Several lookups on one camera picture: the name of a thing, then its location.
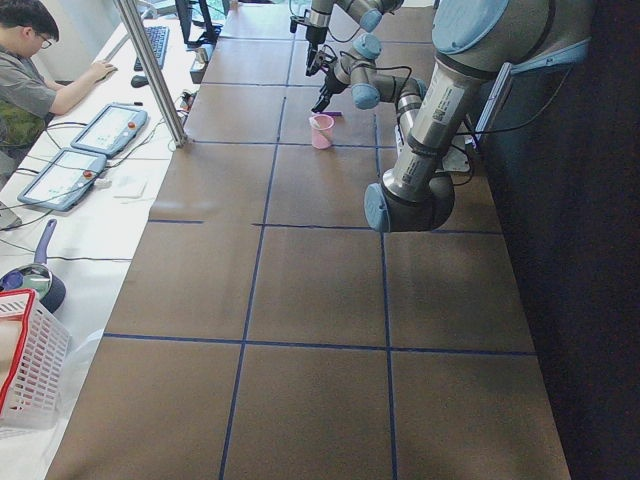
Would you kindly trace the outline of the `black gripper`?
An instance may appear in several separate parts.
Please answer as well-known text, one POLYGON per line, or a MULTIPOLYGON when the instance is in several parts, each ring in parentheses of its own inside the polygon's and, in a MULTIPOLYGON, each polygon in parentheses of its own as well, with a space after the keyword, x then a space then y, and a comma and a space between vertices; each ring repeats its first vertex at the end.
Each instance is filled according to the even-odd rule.
POLYGON ((311 77, 316 75, 320 69, 318 47, 326 41, 326 28, 308 25, 306 28, 305 38, 309 43, 305 56, 305 76, 311 77))
POLYGON ((320 97, 311 108, 312 112, 323 113, 331 103, 335 94, 342 93, 349 87, 349 75, 341 68, 330 68, 325 75, 324 84, 320 89, 320 97))

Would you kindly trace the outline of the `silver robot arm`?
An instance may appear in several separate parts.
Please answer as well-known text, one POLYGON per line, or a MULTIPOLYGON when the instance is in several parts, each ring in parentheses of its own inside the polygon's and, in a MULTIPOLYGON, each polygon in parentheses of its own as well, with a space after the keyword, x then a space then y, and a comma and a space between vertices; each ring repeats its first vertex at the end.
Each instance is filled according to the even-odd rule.
POLYGON ((315 1, 299 23, 307 28, 306 73, 324 71, 315 113, 350 90, 357 108, 396 107, 401 144, 394 167, 367 186, 364 212, 378 232, 430 231, 455 202, 442 160, 480 87, 505 64, 516 72, 582 61, 595 12, 592 1, 441 1, 432 24, 434 71, 429 83, 385 75, 373 30, 398 1, 315 1))
POLYGON ((291 32, 296 29, 294 24, 306 27, 305 38, 308 49, 305 75, 311 77, 320 70, 319 66, 315 66, 316 56, 320 47, 326 42, 335 5, 361 29, 371 33, 385 14, 397 11, 403 4, 403 0, 313 0, 310 8, 306 9, 302 16, 291 17, 291 32))

